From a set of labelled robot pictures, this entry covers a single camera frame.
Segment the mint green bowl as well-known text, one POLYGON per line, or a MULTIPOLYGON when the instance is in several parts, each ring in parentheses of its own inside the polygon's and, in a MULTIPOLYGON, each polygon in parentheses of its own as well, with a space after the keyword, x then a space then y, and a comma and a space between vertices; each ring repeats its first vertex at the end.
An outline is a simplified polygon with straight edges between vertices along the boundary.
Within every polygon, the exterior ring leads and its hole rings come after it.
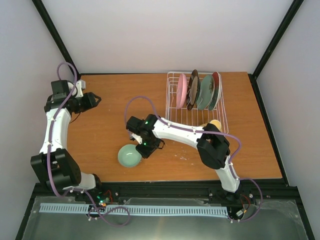
POLYGON ((118 152, 118 162, 126 168, 137 166, 142 159, 142 155, 136 150, 133 144, 124 145, 118 152))

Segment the pink plate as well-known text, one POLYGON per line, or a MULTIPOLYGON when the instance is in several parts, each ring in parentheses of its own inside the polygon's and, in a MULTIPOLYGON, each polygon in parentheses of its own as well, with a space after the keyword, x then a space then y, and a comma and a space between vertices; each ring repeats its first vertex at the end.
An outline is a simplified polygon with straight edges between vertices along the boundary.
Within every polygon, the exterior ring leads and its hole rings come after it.
POLYGON ((181 73, 178 79, 176 90, 176 108, 181 109, 186 101, 187 97, 187 77, 184 73, 181 73))

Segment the black rimmed beige plate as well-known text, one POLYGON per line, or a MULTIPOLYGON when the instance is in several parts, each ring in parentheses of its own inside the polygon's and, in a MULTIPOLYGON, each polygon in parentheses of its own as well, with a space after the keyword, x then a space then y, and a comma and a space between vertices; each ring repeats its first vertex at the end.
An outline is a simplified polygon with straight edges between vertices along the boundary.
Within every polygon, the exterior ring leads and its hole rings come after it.
POLYGON ((200 94, 200 79, 197 69, 194 69, 190 75, 187 95, 186 95, 186 107, 190 111, 194 107, 200 94))

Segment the yellow mug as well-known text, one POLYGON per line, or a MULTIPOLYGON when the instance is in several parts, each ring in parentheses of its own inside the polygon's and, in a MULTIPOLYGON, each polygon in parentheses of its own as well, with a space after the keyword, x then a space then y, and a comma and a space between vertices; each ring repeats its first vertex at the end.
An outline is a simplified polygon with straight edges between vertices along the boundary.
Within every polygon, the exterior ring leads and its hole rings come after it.
POLYGON ((207 122, 207 123, 203 123, 203 124, 200 125, 200 127, 205 127, 208 124, 214 125, 220 132, 222 131, 222 124, 221 124, 220 121, 218 121, 216 119, 213 119, 213 120, 211 120, 210 122, 207 122))

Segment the mint plate with flower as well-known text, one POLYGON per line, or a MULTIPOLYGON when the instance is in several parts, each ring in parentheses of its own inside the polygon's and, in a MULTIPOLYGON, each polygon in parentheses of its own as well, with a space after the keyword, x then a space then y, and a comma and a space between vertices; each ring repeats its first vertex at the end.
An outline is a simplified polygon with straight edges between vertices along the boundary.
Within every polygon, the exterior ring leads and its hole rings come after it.
POLYGON ((213 98, 215 91, 215 82, 213 75, 206 75, 200 83, 200 93, 196 101, 198 110, 204 110, 207 108, 213 98))

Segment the red teal flower plate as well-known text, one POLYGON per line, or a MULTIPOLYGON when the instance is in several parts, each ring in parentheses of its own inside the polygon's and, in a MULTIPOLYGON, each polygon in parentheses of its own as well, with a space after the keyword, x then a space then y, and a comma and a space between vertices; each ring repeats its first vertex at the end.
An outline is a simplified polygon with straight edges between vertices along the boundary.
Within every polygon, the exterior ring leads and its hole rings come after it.
POLYGON ((211 102, 208 105, 209 111, 214 110, 214 108, 218 104, 218 101, 220 100, 221 92, 222 92, 222 77, 221 77, 220 73, 215 71, 212 74, 212 77, 213 77, 213 83, 214 83, 214 91, 213 91, 213 96, 212 96, 211 102))

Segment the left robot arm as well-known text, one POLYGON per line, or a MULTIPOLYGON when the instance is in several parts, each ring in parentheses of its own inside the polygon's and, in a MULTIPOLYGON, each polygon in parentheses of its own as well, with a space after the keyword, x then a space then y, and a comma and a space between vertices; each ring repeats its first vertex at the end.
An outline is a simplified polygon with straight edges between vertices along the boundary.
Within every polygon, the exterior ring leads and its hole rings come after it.
POLYGON ((78 80, 51 82, 52 95, 44 106, 47 125, 43 145, 38 155, 30 159, 40 184, 50 190, 63 191, 72 188, 86 190, 92 201, 103 198, 104 188, 94 173, 83 173, 67 150, 68 127, 73 114, 81 114, 95 108, 101 98, 93 92, 84 93, 86 83, 78 80))

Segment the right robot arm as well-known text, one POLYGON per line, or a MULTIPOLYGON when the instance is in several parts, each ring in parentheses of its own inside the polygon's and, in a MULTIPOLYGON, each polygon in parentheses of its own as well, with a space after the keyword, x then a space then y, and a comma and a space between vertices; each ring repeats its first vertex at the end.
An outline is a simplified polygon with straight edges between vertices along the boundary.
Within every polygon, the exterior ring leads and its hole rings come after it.
POLYGON ((130 137, 138 142, 135 149, 144 159, 162 149, 164 140, 188 145, 197 149, 205 166, 215 170, 223 190, 233 194, 238 191, 240 178, 233 167, 230 143, 226 139, 230 135, 222 133, 214 124, 190 126, 149 114, 146 119, 131 116, 125 127, 130 137))

